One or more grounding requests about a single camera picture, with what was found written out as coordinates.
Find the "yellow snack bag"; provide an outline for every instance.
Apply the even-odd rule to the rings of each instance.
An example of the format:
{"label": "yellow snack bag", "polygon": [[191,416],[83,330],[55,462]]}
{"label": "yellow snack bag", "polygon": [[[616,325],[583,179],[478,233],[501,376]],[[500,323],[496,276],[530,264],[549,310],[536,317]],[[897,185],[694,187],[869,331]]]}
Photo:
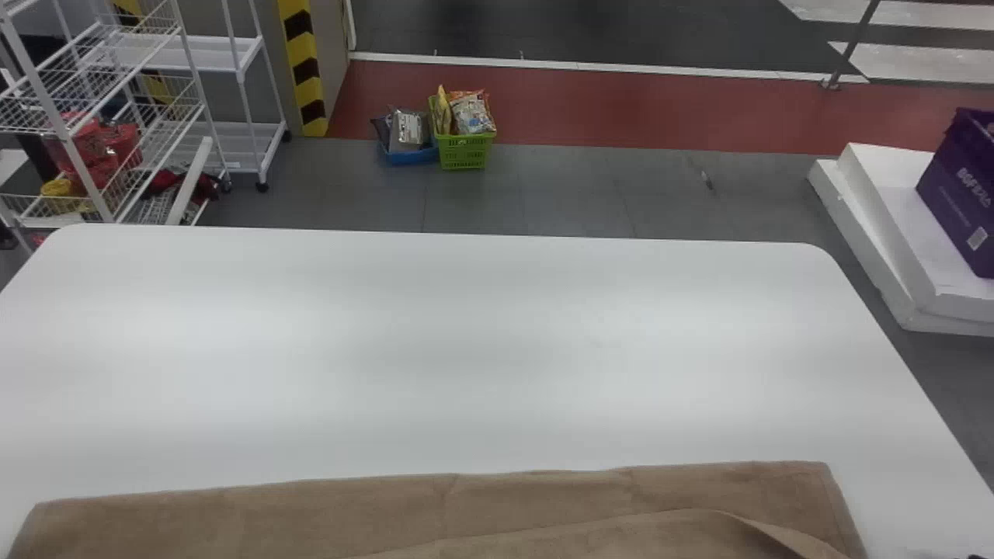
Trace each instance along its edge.
{"label": "yellow snack bag", "polygon": [[435,123],[435,131],[442,135],[448,135],[452,131],[452,106],[448,104],[448,95],[445,88],[438,86],[438,122]]}

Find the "purple box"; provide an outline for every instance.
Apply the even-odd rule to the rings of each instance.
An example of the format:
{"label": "purple box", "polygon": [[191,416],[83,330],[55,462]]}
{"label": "purple box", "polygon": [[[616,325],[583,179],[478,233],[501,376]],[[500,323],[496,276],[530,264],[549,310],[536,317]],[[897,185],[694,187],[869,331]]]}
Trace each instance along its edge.
{"label": "purple box", "polygon": [[994,279],[994,112],[958,108],[916,190],[956,250]]}

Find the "hazard stripe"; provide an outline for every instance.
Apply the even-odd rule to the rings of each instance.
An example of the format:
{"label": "hazard stripe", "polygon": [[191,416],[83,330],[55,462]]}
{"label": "hazard stripe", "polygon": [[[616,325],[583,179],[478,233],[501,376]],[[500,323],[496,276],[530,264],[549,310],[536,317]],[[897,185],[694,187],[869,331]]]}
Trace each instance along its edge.
{"label": "hazard stripe", "polygon": [[286,59],[293,74],[293,98],[300,110],[303,133],[305,136],[324,136],[328,131],[328,115],[310,0],[277,0],[277,5],[283,23]]}
{"label": "hazard stripe", "polygon": [[141,4],[138,0],[113,0],[112,3],[121,25],[135,26],[141,21]]}

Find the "green basket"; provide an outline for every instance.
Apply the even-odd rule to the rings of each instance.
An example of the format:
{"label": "green basket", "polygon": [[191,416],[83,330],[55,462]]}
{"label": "green basket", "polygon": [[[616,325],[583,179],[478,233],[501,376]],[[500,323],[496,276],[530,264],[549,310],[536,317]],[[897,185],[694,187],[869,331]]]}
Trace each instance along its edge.
{"label": "green basket", "polygon": [[[431,109],[431,121],[438,111],[438,96],[428,98]],[[487,166],[487,156],[490,154],[490,144],[497,137],[497,132],[482,134],[452,135],[439,134],[432,127],[435,141],[438,143],[438,160],[441,168],[451,171],[456,169],[482,169]]]}

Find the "brown towel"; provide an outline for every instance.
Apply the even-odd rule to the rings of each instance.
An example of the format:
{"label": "brown towel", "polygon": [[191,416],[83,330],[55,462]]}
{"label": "brown towel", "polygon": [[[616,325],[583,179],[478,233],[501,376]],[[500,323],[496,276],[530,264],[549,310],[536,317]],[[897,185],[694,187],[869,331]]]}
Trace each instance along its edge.
{"label": "brown towel", "polygon": [[10,559],[865,559],[817,463],[297,481],[42,503]]}

